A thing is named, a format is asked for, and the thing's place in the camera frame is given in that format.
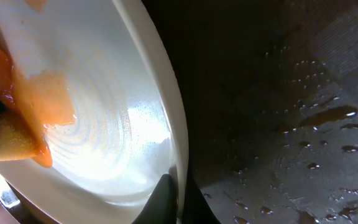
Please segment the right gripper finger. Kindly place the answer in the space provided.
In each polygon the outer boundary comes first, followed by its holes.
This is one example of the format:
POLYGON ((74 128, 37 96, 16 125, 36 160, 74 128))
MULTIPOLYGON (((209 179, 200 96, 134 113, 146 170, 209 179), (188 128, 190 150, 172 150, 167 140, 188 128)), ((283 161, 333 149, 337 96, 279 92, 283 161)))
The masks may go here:
POLYGON ((161 176, 144 208, 133 224, 176 224, 177 193, 169 174, 161 176))

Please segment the yellow green sponge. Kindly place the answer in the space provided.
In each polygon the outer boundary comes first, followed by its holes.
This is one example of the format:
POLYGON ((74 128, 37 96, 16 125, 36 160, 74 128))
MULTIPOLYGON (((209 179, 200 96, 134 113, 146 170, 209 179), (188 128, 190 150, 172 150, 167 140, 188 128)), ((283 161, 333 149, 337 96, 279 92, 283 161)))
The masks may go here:
POLYGON ((47 129, 73 124, 75 110, 63 73, 25 77, 0 49, 0 161, 33 159, 52 166, 47 129))

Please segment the white plate top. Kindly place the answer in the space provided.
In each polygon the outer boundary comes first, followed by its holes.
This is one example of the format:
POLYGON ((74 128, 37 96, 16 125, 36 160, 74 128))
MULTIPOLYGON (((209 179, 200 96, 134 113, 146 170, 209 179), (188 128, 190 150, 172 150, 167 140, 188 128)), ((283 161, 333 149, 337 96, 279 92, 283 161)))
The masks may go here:
POLYGON ((0 162, 18 192, 59 223, 132 223, 168 174, 182 215, 185 112, 142 1, 0 1, 0 45, 27 77, 62 72, 76 115, 47 127, 50 168, 0 162))

